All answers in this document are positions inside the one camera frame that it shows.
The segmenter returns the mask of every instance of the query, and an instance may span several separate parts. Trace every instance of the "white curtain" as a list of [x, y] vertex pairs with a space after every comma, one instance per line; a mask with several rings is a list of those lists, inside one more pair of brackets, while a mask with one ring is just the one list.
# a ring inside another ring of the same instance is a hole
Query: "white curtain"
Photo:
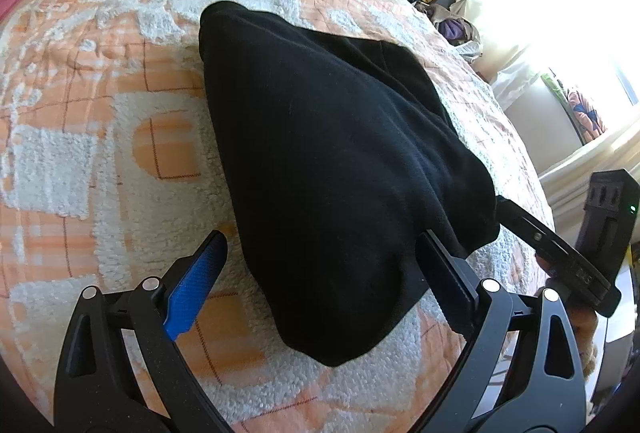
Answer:
[[[575, 243], [584, 217], [589, 178], [594, 171], [626, 169], [640, 182], [640, 105], [617, 128], [608, 130], [540, 175], [551, 206], [556, 232]], [[640, 239], [640, 225], [632, 241]]]
[[549, 68], [591, 96], [606, 120], [630, 108], [618, 71], [636, 75], [638, 0], [464, 0], [454, 6], [476, 25], [483, 55], [474, 68], [503, 109]]

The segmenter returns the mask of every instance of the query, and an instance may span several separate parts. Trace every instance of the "silver screw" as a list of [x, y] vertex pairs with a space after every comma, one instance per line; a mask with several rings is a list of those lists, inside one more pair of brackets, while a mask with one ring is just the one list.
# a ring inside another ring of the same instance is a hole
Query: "silver screw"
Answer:
[[156, 290], [160, 286], [160, 280], [155, 277], [147, 278], [142, 282], [142, 288], [144, 290]]
[[558, 294], [558, 292], [556, 292], [552, 288], [545, 288], [542, 294], [544, 294], [545, 298], [547, 298], [549, 301], [558, 301], [560, 299], [560, 295]]
[[482, 287], [487, 292], [498, 292], [500, 290], [500, 284], [494, 279], [486, 279], [482, 282]]
[[91, 299], [92, 297], [94, 297], [96, 294], [98, 294], [98, 289], [95, 288], [94, 286], [91, 287], [86, 287], [83, 291], [82, 291], [82, 297], [84, 299]]

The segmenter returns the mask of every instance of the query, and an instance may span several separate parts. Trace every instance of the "bed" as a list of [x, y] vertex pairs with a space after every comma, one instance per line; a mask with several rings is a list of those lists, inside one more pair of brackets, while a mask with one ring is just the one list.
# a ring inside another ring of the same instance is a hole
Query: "bed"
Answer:
[[[216, 0], [25, 0], [0, 34], [0, 353], [52, 416], [56, 363], [86, 285], [130, 289], [229, 241], [225, 269], [178, 346], [238, 432], [404, 432], [462, 347], [428, 292], [376, 348], [327, 368], [284, 346], [242, 259], [204, 100], [200, 13]], [[552, 226], [524, 145], [490, 87], [405, 0], [233, 0], [316, 30], [411, 49], [497, 192]], [[250, 66], [240, 58], [233, 66]], [[533, 293], [533, 251], [502, 231], [470, 263]], [[135, 338], [149, 406], [162, 412]]]

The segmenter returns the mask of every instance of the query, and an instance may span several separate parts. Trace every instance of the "orange and white blanket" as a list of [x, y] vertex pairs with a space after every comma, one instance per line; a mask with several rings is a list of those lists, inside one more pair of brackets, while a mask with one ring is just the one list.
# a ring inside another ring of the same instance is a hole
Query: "orange and white blanket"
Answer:
[[[404, 432], [460, 353], [429, 292], [363, 357], [326, 368], [288, 349], [242, 259], [198, 56], [216, 0], [35, 0], [0, 36], [0, 353], [47, 416], [58, 354], [86, 285], [130, 289], [212, 229], [225, 269], [178, 345], [238, 432]], [[497, 191], [552, 225], [490, 88], [405, 0], [233, 0], [288, 22], [407, 46]], [[251, 66], [238, 57], [231, 67]], [[533, 252], [503, 231], [472, 255], [481, 275], [532, 293]], [[162, 409], [127, 334], [150, 405]]]

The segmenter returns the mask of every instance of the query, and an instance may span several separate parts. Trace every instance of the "blue gripper pad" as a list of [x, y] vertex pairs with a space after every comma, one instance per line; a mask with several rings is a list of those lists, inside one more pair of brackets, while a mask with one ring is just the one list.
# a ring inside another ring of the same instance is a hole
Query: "blue gripper pad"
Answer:
[[175, 341], [189, 331], [226, 262], [226, 239], [211, 233], [192, 256], [191, 267], [169, 296], [164, 330]]

